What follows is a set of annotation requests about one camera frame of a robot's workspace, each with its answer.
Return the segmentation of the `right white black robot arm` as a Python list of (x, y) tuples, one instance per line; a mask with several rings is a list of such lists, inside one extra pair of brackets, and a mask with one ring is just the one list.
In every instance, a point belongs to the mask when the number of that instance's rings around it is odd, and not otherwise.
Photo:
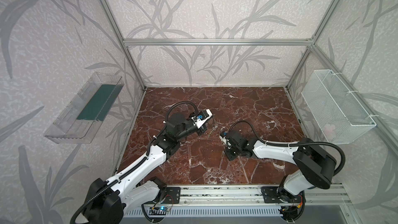
[(274, 142), (264, 140), (257, 132), (247, 139), (232, 127), (220, 133), (220, 139), (225, 144), (225, 155), (230, 161), (237, 157), (252, 159), (274, 159), (297, 166), (298, 170), (286, 175), (280, 185), (274, 190), (262, 189), (265, 198), (293, 203), (304, 203), (304, 193), (307, 189), (330, 188), (332, 179), (346, 163), (343, 150), (332, 143), (314, 142), (302, 138), (299, 142)]

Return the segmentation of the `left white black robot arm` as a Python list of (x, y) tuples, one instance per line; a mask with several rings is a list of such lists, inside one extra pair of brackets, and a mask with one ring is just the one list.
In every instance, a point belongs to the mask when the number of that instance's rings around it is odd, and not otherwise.
[(150, 172), (164, 164), (180, 148), (180, 141), (206, 132), (211, 110), (198, 110), (190, 101), (170, 107), (163, 128), (149, 142), (146, 152), (121, 172), (89, 187), (85, 202), (72, 215), (72, 224), (118, 224), (130, 210), (155, 200), (166, 184), (151, 179), (139, 185)]

